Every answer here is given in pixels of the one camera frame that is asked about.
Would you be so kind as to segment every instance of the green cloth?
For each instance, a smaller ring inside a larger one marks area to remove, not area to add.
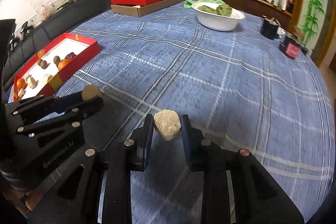
[[[225,4],[223,0],[186,0],[184,2],[184,8],[191,8],[191,5],[193,5],[196,2],[211,2],[211,3],[218,3],[218,4]]]

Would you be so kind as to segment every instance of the orange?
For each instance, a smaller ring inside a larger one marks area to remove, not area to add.
[[[58,66],[57,66],[58,70],[63,69],[69,62],[70,61],[67,60],[67,59],[61,60],[60,63],[58,63]]]
[[[17,88],[20,89],[25,89],[26,88],[26,81],[23,78],[20,78],[17,82],[16,82],[16,86]]]

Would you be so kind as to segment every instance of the stone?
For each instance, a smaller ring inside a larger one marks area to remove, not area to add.
[[[172,110],[161,110],[154,115],[154,127],[166,141],[170,141],[181,129],[179,115]]]
[[[83,101],[90,100],[95,96],[101,97],[100,88],[94,84],[86,85],[82,91]]]
[[[27,84],[31,89],[34,89],[37,86],[37,83],[36,83],[35,79],[32,78],[32,77],[29,77],[27,79]]]
[[[25,90],[24,89],[20,89],[20,91],[17,93],[17,96],[19,97],[19,99],[21,100],[23,95],[25,95]]]
[[[31,77],[29,73],[26,73],[22,78],[27,82],[27,79]]]
[[[53,78],[53,75],[46,74],[42,78],[42,84],[46,85],[50,81],[50,79]]]

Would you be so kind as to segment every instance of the wooden floor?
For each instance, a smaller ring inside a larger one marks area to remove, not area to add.
[[[325,84],[327,85],[330,101],[334,104],[334,100],[336,99],[336,74],[324,64],[321,64],[319,70],[323,75]]]

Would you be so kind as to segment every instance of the black sofa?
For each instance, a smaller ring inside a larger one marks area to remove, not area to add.
[[[111,9],[110,0],[75,0],[38,25],[10,52],[3,68],[4,91],[9,95],[15,75],[53,39],[109,9]]]

